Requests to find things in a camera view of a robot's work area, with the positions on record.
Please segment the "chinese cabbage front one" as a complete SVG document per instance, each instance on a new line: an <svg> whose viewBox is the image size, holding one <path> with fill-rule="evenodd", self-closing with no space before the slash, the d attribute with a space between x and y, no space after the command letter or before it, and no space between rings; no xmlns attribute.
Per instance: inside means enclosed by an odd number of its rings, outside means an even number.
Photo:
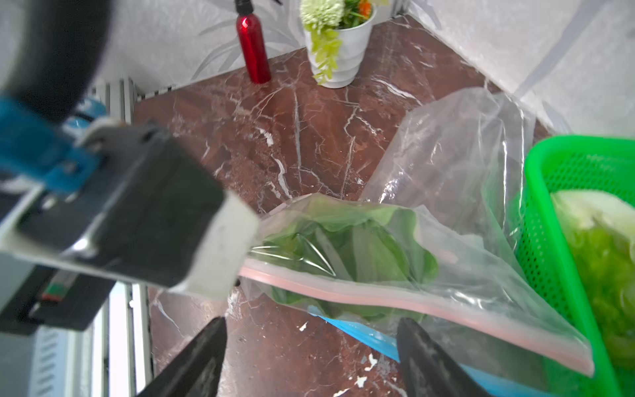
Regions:
<svg viewBox="0 0 635 397"><path fill-rule="evenodd" d="M598 190L552 203L624 396L634 395L634 207Z"/></svg>

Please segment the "blue-zip clear bag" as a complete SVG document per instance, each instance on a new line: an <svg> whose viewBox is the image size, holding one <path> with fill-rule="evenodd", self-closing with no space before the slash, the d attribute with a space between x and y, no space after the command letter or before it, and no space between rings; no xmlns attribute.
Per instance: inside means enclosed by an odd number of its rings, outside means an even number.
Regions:
<svg viewBox="0 0 635 397"><path fill-rule="evenodd" d="M535 126L534 115L507 94L456 91L405 115L360 197L424 207L518 268L524 160ZM541 357L444 319L429 317L422 325L491 395L548 395Z"/></svg>

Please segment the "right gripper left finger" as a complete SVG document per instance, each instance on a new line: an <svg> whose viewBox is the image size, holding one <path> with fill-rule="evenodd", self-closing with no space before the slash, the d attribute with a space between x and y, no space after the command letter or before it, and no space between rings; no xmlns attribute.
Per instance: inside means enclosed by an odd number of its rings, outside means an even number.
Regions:
<svg viewBox="0 0 635 397"><path fill-rule="evenodd" d="M226 319L216 317L137 396L216 396L227 342Z"/></svg>

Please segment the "dotted clear bag with lettuce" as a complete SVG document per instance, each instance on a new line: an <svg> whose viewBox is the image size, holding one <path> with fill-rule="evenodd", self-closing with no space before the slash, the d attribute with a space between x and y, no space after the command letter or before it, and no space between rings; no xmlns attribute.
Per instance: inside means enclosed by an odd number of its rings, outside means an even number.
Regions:
<svg viewBox="0 0 635 397"><path fill-rule="evenodd" d="M413 208L315 194L279 206L242 277L277 303L393 332L428 316L594 375L590 342L516 269Z"/></svg>

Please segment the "lettuce head from dotted bag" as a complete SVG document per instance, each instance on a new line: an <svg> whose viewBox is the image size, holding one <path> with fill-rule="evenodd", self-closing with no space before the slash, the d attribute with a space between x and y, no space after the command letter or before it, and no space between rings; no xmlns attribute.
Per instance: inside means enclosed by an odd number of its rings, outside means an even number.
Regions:
<svg viewBox="0 0 635 397"><path fill-rule="evenodd" d="M414 238L418 216L380 205L303 215L269 235L251 257L292 271L357 284L418 289L438 276L438 260Z"/></svg>

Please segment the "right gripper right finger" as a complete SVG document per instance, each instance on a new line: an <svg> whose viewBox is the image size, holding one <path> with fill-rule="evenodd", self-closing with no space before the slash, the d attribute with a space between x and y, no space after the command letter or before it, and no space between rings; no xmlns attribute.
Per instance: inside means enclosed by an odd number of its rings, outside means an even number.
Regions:
<svg viewBox="0 0 635 397"><path fill-rule="evenodd" d="M396 342L408 396L489 395L413 319L400 319Z"/></svg>

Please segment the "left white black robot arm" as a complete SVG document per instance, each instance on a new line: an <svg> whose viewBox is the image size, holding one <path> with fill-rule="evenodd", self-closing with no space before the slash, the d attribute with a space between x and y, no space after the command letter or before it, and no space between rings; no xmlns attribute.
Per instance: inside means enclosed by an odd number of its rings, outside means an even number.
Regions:
<svg viewBox="0 0 635 397"><path fill-rule="evenodd" d="M1 88L1 329L83 331L117 282L200 299L235 286L259 219L165 128L64 130L101 62L109 1L30 1Z"/></svg>

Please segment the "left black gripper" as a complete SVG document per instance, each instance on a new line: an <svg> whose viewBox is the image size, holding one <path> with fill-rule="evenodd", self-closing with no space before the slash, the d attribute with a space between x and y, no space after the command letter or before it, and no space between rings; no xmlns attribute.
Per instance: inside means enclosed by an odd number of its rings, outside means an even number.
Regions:
<svg viewBox="0 0 635 397"><path fill-rule="evenodd" d="M87 329L116 282L221 299L259 226L155 124L75 141L2 99L1 168L3 332Z"/></svg>

